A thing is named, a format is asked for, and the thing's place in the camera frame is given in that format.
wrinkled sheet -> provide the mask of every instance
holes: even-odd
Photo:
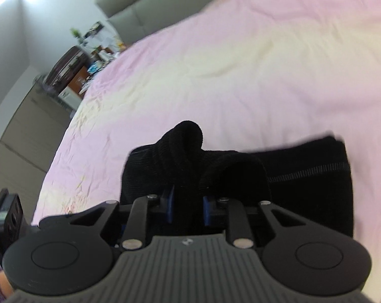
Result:
[[[96,77],[33,223],[119,199],[128,153],[185,119],[204,149],[343,138],[373,260],[364,292],[381,302],[381,0],[215,0],[138,42]]]

white wall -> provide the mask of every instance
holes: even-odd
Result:
[[[24,1],[26,38],[31,65],[49,72],[54,64],[77,41],[70,28],[86,33],[97,21],[105,21],[95,0]]]
[[[39,72],[35,68],[29,66],[1,102],[0,140],[19,105],[32,88],[33,80],[38,74]]]
[[[0,104],[29,65],[20,1],[0,6]]]

wooden cabinet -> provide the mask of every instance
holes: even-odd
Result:
[[[89,76],[89,73],[87,71],[87,68],[83,67],[77,73],[77,75],[74,76],[74,78],[71,80],[68,86],[71,88],[71,90],[73,90],[75,93],[79,95],[81,89],[83,88],[83,84],[87,80],[88,76]]]
[[[1,138],[0,190],[19,194],[28,222],[69,123],[68,112],[33,88]]]

